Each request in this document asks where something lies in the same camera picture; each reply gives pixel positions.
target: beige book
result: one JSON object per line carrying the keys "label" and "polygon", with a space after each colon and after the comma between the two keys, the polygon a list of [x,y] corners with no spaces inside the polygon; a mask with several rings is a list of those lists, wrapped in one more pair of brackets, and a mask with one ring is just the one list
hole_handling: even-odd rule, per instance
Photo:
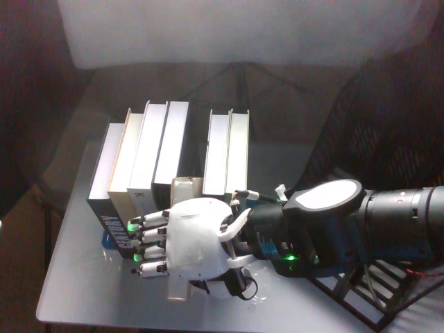
{"label": "beige book", "polygon": [[143,117],[143,114],[132,113],[131,109],[128,110],[124,134],[108,187],[108,195],[124,225],[138,216],[127,187],[130,184]]}

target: robotic hand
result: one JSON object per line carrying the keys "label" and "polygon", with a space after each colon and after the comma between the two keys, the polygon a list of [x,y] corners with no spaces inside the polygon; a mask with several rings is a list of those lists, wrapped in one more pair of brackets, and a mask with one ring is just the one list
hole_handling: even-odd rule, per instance
{"label": "robotic hand", "polygon": [[[239,214],[236,196],[273,203]],[[443,208],[444,187],[370,191],[356,180],[335,180],[288,201],[253,191],[236,192],[231,208],[191,199],[133,219],[128,229],[139,240],[135,259],[148,260],[136,271],[142,277],[169,274],[212,295],[224,284],[229,295],[246,299],[257,284],[242,267],[255,259],[271,260],[277,273],[292,278],[345,273],[376,259],[440,262]]]}
{"label": "robotic hand", "polygon": [[[232,240],[250,212],[245,210],[232,221],[232,210],[226,203],[195,198],[169,210],[132,219],[128,230],[135,231],[132,238],[139,243],[135,261],[146,261],[133,273],[143,278],[168,275],[169,289],[173,290],[190,282],[216,297],[247,299],[244,292],[254,284],[255,294],[257,284],[243,267],[255,257],[237,257]],[[179,294],[187,298],[186,291]]]}

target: white backdrop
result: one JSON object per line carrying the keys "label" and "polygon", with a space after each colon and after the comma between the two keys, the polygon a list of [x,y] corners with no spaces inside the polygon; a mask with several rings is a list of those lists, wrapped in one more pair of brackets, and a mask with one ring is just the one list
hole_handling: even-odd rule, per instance
{"label": "white backdrop", "polygon": [[80,68],[134,62],[358,65],[420,42],[439,0],[59,0]]}

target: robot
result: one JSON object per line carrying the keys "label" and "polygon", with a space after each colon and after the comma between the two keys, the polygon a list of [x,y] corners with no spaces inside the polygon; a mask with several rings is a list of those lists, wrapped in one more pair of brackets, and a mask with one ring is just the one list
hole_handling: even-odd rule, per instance
{"label": "robot", "polygon": [[[290,278],[367,272],[376,259],[424,267],[443,259],[444,187],[372,191],[345,179],[285,193],[236,191],[230,204],[195,198],[132,219],[142,262],[133,273],[247,300],[258,286],[245,266],[257,259]],[[240,198],[265,203],[240,212]]]}

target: table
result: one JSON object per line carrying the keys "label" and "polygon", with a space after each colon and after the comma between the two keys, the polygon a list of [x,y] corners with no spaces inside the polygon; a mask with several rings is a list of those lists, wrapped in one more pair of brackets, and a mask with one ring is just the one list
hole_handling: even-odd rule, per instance
{"label": "table", "polygon": [[[281,182],[294,185],[310,150],[251,144],[249,163],[260,167],[250,168],[249,187],[270,194]],[[85,200],[98,154],[97,143],[87,145],[37,306],[40,321],[213,332],[372,332],[306,279],[282,277],[269,262],[248,266],[259,285],[252,300],[196,292],[187,302],[168,301],[166,278],[140,279],[130,273],[136,263],[101,246],[103,228]],[[284,156],[286,166],[279,163]],[[384,331],[439,331],[443,296],[440,288]]]}

